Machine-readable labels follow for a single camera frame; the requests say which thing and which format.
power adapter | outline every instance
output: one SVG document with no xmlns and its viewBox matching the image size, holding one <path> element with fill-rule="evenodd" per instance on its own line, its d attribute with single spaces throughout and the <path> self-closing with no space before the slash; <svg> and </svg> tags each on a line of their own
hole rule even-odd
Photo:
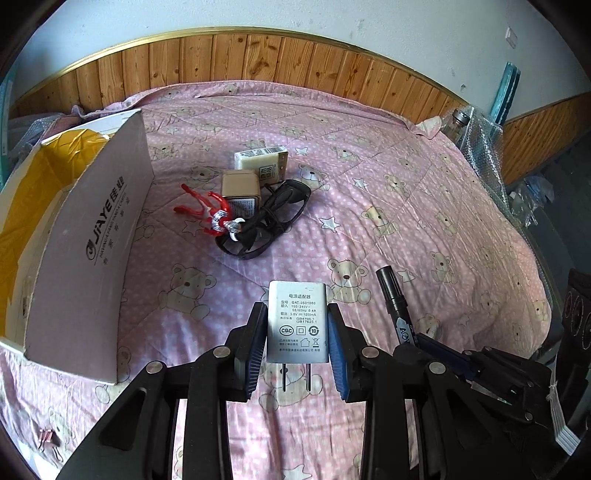
<svg viewBox="0 0 591 480">
<path fill-rule="evenodd" d="M 269 284 L 267 362 L 306 365 L 306 388 L 311 390 L 310 364 L 329 361 L 326 287 L 323 283 L 278 281 Z"/>
</svg>

polka dot fabric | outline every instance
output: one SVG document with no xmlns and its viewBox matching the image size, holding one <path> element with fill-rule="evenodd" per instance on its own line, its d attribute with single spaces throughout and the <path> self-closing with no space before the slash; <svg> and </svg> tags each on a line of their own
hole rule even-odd
<svg viewBox="0 0 591 480">
<path fill-rule="evenodd" d="M 530 355 L 550 311 L 535 259 L 480 186 L 439 123 L 415 126 L 321 92 L 264 82 L 211 82 L 140 93 L 103 112 L 141 107 L 154 182 L 135 231 L 119 321 L 114 387 L 74 379 L 0 355 L 2 420 L 31 446 L 37 427 L 61 419 L 68 438 L 56 465 L 146 363 L 178 365 L 223 343 L 243 325 L 271 280 L 327 285 L 345 323 L 391 352 L 397 339 L 375 270 L 392 265 L 415 328 L 461 351 L 485 345 Z M 180 183 L 219 191 L 236 151 L 285 145 L 287 177 L 313 194 L 302 217 L 262 256 L 223 254 L 195 218 Z M 355 479 L 363 406 L 346 405 L 330 365 L 263 364 L 247 404 L 228 405 L 236 479 Z M 409 406 L 409 432 L 414 420 Z M 184 406 L 174 450 L 182 476 Z M 414 440 L 410 455 L 417 459 Z"/>
</svg>

wooden wainscoting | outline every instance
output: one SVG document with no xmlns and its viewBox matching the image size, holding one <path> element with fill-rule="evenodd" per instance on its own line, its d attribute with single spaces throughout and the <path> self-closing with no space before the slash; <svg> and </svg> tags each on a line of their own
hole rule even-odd
<svg viewBox="0 0 591 480">
<path fill-rule="evenodd" d="M 503 180 L 520 179 L 590 128 L 591 92 L 510 120 L 503 135 Z"/>
<path fill-rule="evenodd" d="M 170 32 L 82 59 L 27 92 L 15 115 L 94 111 L 134 93 L 175 83 L 267 80 L 303 86 L 420 122 L 465 105 L 423 75 L 359 47 L 264 28 Z"/>
</svg>

sunglasses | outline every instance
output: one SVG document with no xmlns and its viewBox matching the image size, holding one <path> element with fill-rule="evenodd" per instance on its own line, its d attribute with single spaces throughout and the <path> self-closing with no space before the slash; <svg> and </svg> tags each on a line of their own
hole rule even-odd
<svg viewBox="0 0 591 480">
<path fill-rule="evenodd" d="M 241 260 L 258 257 L 295 222 L 306 207 L 312 195 L 308 185 L 297 180 L 286 180 L 277 189 L 265 188 L 271 196 L 260 210 L 241 224 L 236 233 L 236 242 L 228 233 L 217 236 L 217 246 L 226 254 Z"/>
</svg>

marker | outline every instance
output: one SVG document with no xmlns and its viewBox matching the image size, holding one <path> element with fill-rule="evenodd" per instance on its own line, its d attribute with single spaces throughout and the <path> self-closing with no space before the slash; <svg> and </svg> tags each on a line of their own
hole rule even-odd
<svg viewBox="0 0 591 480">
<path fill-rule="evenodd" d="M 402 295 L 402 290 L 396 276 L 394 276 L 392 267 L 390 265 L 382 267 L 375 274 L 378 277 L 379 286 L 386 301 L 386 309 L 390 314 L 394 328 L 396 328 L 398 341 L 400 344 L 410 343 L 418 346 L 417 336 L 414 333 L 413 324 L 408 313 L 408 304 L 404 295 Z"/>
</svg>

